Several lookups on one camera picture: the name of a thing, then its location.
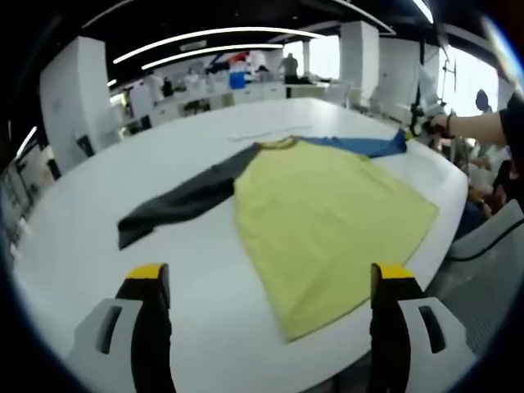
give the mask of dark gray sleeve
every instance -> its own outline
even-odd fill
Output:
[[[153,232],[158,225],[195,219],[228,199],[234,193],[235,179],[259,151],[257,145],[248,147],[166,194],[142,203],[118,223],[119,248]]]
[[[511,157],[520,173],[524,172],[524,101],[514,93],[508,102],[508,108],[500,111],[500,122]]]

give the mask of curved ceiling light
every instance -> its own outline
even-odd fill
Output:
[[[420,12],[424,14],[424,16],[429,21],[429,23],[433,24],[433,15],[431,11],[429,10],[429,7],[426,5],[426,3],[423,2],[422,0],[413,0],[413,2],[416,4]]]
[[[386,25],[384,22],[382,22],[375,16],[371,15],[369,12],[366,12],[362,8],[357,7],[355,4],[351,4],[350,2],[346,2],[345,0],[333,0],[333,1],[341,4],[342,6],[351,8],[353,11],[358,12],[360,15],[365,16],[366,18],[372,20],[377,25],[386,29],[389,34],[396,35],[396,32],[390,26]]]
[[[174,55],[171,57],[166,57],[165,59],[162,59],[162,60],[153,61],[152,63],[143,65],[142,69],[147,70],[148,68],[158,66],[159,64],[164,64],[164,63],[167,63],[173,60],[183,59],[184,57],[201,55],[203,53],[236,51],[239,49],[281,49],[283,47],[284,46],[279,43],[246,43],[242,45],[227,45],[225,47],[208,47],[206,49],[199,49],[197,51],[180,53],[179,55]]]
[[[303,37],[310,37],[310,38],[324,37],[321,34],[311,33],[309,31],[281,29],[279,27],[228,27],[224,29],[203,30],[203,31],[197,31],[195,33],[177,35],[176,37],[166,38],[166,39],[162,39],[161,41],[157,41],[155,43],[150,43],[149,45],[146,45],[145,47],[140,47],[139,49],[135,49],[134,51],[126,53],[123,56],[117,57],[116,59],[113,60],[113,64],[118,64],[121,61],[127,60],[130,57],[137,55],[139,53],[148,51],[149,49],[153,49],[154,47],[166,45],[167,43],[174,43],[175,41],[181,41],[183,39],[201,37],[202,35],[224,34],[224,33],[245,33],[245,32],[294,34],[294,35],[301,35]]]
[[[314,25],[301,27],[300,31],[305,31],[305,32],[312,33],[314,31],[318,31],[318,30],[331,29],[332,27],[339,27],[340,25],[341,25],[341,22],[339,22],[338,20],[328,20],[326,22],[320,22],[320,23],[315,23]],[[283,41],[285,39],[291,38],[291,36],[292,36],[292,34],[280,34],[280,35],[278,35],[276,37],[271,38],[268,41],[268,43],[278,43],[278,42]]]
[[[125,6],[126,4],[130,3],[130,2],[134,2],[134,0],[124,0],[122,2],[119,2],[118,4],[115,4],[113,7],[110,7],[110,8],[107,8],[104,12],[98,14],[97,16],[95,16],[94,18],[92,18],[88,23],[86,23],[85,25],[82,26],[82,29],[85,29],[86,27],[89,27],[90,25],[92,25],[93,23],[95,23],[97,20],[99,20],[100,18],[102,18],[103,16],[106,16],[107,14],[113,12],[114,10],[122,7],[122,6]]]
[[[24,141],[22,142],[22,144],[18,148],[18,151],[16,152],[16,158],[18,158],[18,157],[20,157],[22,155],[22,153],[24,152],[25,147],[29,143],[29,140],[33,137],[34,133],[36,133],[36,130],[37,130],[37,127],[35,125],[31,129],[31,131],[29,131],[29,134],[27,135],[27,137],[25,137]]]

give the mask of white table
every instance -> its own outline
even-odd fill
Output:
[[[133,267],[152,261],[169,264],[171,370],[181,393],[295,393],[369,351],[369,303],[286,343],[237,235],[234,198],[118,250],[116,223],[131,209],[255,140],[229,136],[268,131],[265,140],[289,133],[392,138],[396,129],[310,98],[257,102],[163,124],[84,162],[36,206],[16,262],[30,314],[59,355],[69,352],[81,319],[112,297]],[[375,162],[440,208],[407,264],[426,288],[458,226],[466,177],[415,141],[406,154]]]

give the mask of chair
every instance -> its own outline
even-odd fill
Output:
[[[457,240],[427,290],[464,324],[468,344],[477,355],[488,346],[521,284],[524,225],[474,260],[455,260],[482,251],[523,218],[518,203],[510,201],[484,225]]]
[[[352,88],[350,91],[350,108],[362,113],[369,112],[369,100],[362,96],[362,89]]]
[[[324,92],[324,100],[332,104],[349,108],[351,83],[331,82]]]
[[[372,116],[382,117],[382,90],[379,86],[376,86],[373,90],[373,94],[369,98],[369,114]]]

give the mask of blue sleeve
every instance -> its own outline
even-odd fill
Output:
[[[405,153],[406,134],[402,129],[390,141],[371,138],[302,138],[302,140],[319,146],[330,146],[351,151],[369,158],[393,156]]]

